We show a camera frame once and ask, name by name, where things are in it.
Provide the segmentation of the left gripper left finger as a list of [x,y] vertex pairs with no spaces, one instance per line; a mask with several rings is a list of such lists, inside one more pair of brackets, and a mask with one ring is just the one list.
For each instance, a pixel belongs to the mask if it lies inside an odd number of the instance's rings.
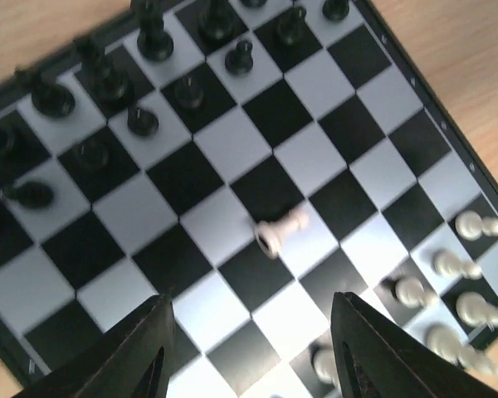
[[171,299],[154,295],[98,343],[18,397],[165,397],[174,359]]

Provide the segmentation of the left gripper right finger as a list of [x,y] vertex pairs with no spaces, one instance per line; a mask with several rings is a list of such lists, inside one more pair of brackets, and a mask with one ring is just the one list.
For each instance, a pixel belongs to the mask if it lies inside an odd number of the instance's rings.
[[330,330],[344,397],[498,397],[352,292],[334,294]]

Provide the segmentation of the white chess piece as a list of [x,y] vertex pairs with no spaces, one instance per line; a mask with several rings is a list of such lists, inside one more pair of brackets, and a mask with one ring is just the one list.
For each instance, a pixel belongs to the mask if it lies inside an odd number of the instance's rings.
[[294,208],[278,221],[259,222],[254,228],[254,236],[266,256],[275,259],[288,237],[305,229],[308,223],[308,212],[300,207]]

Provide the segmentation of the black magnetic chess board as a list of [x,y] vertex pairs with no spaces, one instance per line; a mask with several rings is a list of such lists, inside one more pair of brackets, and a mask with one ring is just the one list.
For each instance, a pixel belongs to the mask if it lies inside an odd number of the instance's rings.
[[154,294],[171,397],[333,397],[334,292],[498,336],[498,187],[369,1],[145,1],[0,85],[0,355],[31,385]]

